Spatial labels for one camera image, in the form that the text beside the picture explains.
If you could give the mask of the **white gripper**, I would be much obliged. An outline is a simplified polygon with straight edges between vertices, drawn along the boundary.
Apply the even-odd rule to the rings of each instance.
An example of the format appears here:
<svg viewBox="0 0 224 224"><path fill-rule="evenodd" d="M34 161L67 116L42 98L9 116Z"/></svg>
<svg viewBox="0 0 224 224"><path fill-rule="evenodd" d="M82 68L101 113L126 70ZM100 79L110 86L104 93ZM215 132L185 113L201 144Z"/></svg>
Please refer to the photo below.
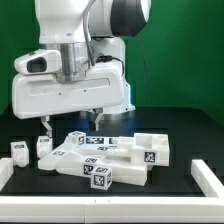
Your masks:
<svg viewBox="0 0 224 224"><path fill-rule="evenodd" d="M12 86L15 116L20 119L41 117L49 138L53 133L50 115L94 109L91 127L98 131L102 107L119 105L123 100L122 65L117 61L98 63L79 82L59 83L54 74L18 74Z"/></svg>

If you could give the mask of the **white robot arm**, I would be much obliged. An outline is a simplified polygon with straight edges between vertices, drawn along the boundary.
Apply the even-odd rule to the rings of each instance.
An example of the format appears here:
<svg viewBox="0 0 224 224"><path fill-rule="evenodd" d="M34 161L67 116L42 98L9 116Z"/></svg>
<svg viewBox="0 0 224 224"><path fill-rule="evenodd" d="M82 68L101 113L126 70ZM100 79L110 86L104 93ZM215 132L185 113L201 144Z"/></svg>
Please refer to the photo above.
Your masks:
<svg viewBox="0 0 224 224"><path fill-rule="evenodd" d="M94 127L133 113L125 79L125 37L149 20L151 0L34 0L41 48L17 58L16 117L80 112Z"/></svg>

